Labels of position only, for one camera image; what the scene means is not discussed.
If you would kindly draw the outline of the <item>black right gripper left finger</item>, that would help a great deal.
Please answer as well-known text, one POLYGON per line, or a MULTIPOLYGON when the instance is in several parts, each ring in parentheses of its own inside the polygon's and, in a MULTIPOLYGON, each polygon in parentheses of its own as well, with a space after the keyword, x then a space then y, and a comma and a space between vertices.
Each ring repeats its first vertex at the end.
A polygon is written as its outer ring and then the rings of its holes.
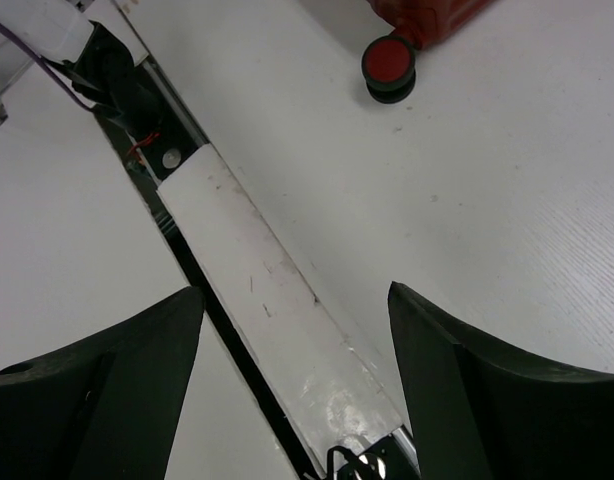
POLYGON ((205 299, 186 287, 0 371, 0 479, 162 479, 205 299))

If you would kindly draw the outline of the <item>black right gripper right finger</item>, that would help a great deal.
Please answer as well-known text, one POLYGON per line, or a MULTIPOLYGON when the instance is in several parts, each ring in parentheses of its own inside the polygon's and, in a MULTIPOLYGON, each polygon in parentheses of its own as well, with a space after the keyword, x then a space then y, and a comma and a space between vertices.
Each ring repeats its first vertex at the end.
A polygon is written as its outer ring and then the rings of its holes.
POLYGON ((551 360, 388 293, 425 479, 614 479, 614 374, 551 360))

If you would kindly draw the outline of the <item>red hard-shell suitcase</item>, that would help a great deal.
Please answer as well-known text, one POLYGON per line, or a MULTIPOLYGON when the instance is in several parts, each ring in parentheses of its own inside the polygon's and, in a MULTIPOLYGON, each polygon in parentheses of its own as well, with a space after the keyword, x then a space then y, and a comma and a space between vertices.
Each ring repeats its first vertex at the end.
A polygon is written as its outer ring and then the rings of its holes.
POLYGON ((361 72, 370 96, 395 104, 413 91, 416 53, 455 34, 486 9, 490 0, 370 0, 373 12, 392 31, 363 52, 361 72))

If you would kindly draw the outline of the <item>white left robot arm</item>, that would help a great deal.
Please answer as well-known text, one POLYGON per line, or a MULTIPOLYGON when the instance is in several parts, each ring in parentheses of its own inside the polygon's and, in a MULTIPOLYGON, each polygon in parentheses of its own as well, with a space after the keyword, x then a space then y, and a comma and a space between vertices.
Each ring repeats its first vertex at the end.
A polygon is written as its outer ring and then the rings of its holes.
POLYGON ((0 1, 0 34, 99 110, 121 111, 121 95, 137 88, 144 50, 110 1, 0 1))

